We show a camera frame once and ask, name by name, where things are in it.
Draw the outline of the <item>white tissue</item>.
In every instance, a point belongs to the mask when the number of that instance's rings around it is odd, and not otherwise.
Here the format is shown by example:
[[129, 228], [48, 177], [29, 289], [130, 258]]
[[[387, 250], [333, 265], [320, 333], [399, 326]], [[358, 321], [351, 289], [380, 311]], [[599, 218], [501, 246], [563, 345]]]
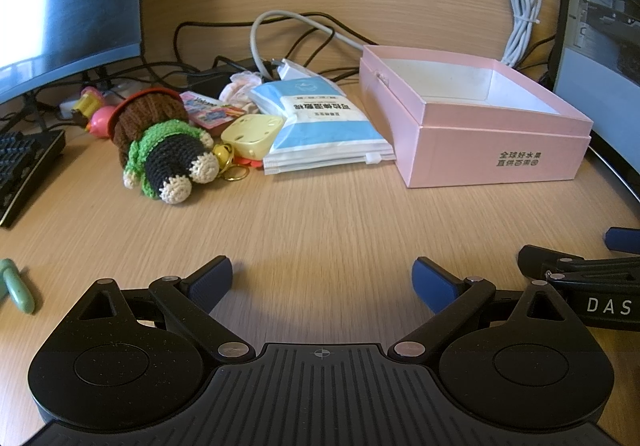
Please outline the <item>white tissue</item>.
[[250, 91], [262, 84], [262, 76], [256, 72], [243, 71], [232, 74], [230, 82], [222, 89], [218, 99], [225, 105], [243, 110], [246, 114], [257, 114], [258, 107], [250, 99]]

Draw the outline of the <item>pink toy figure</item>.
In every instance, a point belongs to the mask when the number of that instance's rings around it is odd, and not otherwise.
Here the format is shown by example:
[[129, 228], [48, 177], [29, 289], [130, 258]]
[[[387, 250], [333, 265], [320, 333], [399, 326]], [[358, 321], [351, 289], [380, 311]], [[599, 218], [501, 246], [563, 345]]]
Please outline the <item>pink toy figure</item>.
[[87, 86], [72, 106], [72, 120], [94, 137], [109, 138], [108, 124], [115, 109], [114, 105], [107, 105], [99, 90]]

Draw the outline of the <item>left curved monitor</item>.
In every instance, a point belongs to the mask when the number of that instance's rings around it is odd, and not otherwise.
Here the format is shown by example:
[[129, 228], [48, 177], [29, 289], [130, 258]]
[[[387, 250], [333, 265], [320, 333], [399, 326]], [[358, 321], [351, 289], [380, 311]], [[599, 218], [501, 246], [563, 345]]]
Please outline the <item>left curved monitor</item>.
[[4, 102], [141, 52], [141, 0], [1, 0]]

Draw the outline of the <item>pink cardboard box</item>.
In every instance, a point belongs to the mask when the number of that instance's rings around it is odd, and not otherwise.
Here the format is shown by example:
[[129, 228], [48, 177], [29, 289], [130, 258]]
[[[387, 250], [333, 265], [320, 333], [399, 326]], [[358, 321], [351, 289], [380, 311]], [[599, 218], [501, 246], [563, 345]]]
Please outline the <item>pink cardboard box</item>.
[[591, 120], [495, 59], [368, 45], [361, 101], [409, 188], [571, 180]]

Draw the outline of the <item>blue white wipes packet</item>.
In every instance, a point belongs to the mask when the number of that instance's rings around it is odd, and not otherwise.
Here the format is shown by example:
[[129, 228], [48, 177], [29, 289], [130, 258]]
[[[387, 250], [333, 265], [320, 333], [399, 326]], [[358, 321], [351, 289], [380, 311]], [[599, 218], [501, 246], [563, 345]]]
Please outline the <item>blue white wipes packet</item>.
[[283, 119], [262, 159], [267, 175], [393, 161], [393, 146], [336, 86], [322, 78], [272, 81], [249, 93], [263, 114]]

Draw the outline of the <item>crocheted brown green doll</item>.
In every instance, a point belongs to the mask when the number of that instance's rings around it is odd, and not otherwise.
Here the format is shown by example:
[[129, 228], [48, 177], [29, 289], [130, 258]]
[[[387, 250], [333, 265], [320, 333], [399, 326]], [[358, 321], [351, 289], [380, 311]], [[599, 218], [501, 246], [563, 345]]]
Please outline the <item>crocheted brown green doll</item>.
[[220, 165], [209, 132], [190, 123], [180, 95], [147, 88], [125, 99], [107, 123], [118, 150], [122, 184], [145, 197], [179, 204], [195, 184], [216, 180]]

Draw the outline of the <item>gold keyring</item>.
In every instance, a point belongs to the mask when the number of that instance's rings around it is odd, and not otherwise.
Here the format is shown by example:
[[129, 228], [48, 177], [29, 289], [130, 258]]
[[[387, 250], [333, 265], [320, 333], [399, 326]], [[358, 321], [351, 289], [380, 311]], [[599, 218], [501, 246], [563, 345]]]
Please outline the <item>gold keyring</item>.
[[234, 162], [234, 150], [231, 145], [217, 144], [213, 149], [213, 154], [219, 164], [217, 177], [226, 182], [244, 180], [250, 172], [248, 166]]

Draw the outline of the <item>pink patterned card pack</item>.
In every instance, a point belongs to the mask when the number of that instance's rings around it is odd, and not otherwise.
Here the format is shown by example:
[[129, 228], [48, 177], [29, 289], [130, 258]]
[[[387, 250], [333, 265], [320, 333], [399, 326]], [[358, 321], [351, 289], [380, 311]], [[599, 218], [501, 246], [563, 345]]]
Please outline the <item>pink patterned card pack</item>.
[[231, 123], [245, 114], [240, 108], [191, 91], [181, 93], [180, 97], [191, 122], [209, 132], [211, 136], [219, 136]]

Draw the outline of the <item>right monitor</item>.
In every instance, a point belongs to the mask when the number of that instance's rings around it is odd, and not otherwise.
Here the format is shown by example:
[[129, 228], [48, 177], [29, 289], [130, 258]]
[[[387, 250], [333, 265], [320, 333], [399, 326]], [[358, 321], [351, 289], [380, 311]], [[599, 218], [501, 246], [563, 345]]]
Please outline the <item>right monitor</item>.
[[592, 121], [591, 148], [639, 195], [639, 0], [561, 0], [548, 73]]

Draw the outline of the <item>black power adapter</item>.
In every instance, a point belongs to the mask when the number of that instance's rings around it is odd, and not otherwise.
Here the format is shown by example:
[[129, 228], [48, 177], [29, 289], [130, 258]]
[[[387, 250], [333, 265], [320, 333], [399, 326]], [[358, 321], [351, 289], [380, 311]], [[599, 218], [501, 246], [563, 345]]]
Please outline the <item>black power adapter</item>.
[[231, 77], [244, 71], [257, 71], [252, 58], [232, 60], [226, 56], [217, 56], [212, 68], [186, 76], [186, 88], [198, 94], [218, 98], [231, 82]]

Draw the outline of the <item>black keyboard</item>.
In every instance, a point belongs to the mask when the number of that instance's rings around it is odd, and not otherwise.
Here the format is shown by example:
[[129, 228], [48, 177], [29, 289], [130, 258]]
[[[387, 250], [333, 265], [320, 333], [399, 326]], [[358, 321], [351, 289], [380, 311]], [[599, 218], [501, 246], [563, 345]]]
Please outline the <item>black keyboard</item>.
[[66, 146], [65, 132], [11, 131], [0, 140], [1, 226], [10, 227]]

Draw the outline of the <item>white power strip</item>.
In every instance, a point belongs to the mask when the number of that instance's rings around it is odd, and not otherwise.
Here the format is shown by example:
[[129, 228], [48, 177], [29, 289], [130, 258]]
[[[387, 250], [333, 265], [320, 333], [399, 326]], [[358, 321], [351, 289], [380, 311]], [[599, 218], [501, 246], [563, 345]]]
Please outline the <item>white power strip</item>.
[[86, 119], [90, 119], [99, 108], [117, 106], [129, 95], [140, 90], [141, 86], [137, 82], [117, 83], [110, 88], [105, 85], [85, 86], [78, 95], [72, 96], [58, 106], [60, 108], [58, 117], [61, 120], [70, 120], [76, 114], [81, 114]]

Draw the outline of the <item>yellow plastic case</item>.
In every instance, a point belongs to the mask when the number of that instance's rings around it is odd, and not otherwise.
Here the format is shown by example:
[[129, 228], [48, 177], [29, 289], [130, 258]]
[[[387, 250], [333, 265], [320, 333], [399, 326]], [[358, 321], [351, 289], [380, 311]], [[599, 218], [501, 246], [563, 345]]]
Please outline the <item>yellow plastic case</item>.
[[284, 125], [284, 119], [268, 114], [246, 114], [221, 133], [221, 140], [241, 158], [262, 161]]

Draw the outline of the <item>teal plastic clip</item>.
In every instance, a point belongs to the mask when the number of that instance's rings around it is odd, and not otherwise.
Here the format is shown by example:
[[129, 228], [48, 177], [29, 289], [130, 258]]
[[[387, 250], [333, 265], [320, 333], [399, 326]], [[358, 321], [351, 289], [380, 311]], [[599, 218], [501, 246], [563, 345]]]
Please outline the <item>teal plastic clip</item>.
[[15, 263], [10, 258], [2, 258], [0, 270], [1, 297], [9, 296], [21, 312], [32, 314], [36, 308], [35, 299]]

